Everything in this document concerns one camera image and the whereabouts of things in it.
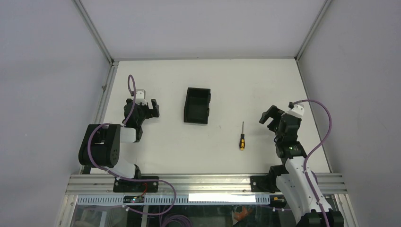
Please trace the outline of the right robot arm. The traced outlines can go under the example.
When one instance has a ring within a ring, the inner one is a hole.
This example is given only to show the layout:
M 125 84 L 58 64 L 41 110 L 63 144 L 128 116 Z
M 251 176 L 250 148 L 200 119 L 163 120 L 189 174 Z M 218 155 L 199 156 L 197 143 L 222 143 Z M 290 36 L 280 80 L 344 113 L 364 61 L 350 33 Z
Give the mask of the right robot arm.
M 275 133 L 276 154 L 282 164 L 272 166 L 262 185 L 271 192 L 280 191 L 290 207 L 298 227 L 342 227 L 342 213 L 335 211 L 318 187 L 309 168 L 308 156 L 298 141 L 298 130 L 304 114 L 304 106 L 290 104 L 288 111 L 272 105 L 259 120 L 272 121 L 268 129 Z

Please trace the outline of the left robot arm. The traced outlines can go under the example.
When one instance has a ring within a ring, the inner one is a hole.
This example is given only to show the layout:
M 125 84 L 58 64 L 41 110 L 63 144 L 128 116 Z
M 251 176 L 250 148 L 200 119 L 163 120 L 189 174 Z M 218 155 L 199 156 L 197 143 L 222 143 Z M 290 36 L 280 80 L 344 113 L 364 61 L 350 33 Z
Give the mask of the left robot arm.
M 122 124 L 88 125 L 78 152 L 78 161 L 83 166 L 104 170 L 118 180 L 141 181 L 140 168 L 120 156 L 120 145 L 140 142 L 144 121 L 160 116 L 159 105 L 156 99 L 151 99 L 149 106 L 143 98 L 138 101 L 128 98 L 123 110 Z

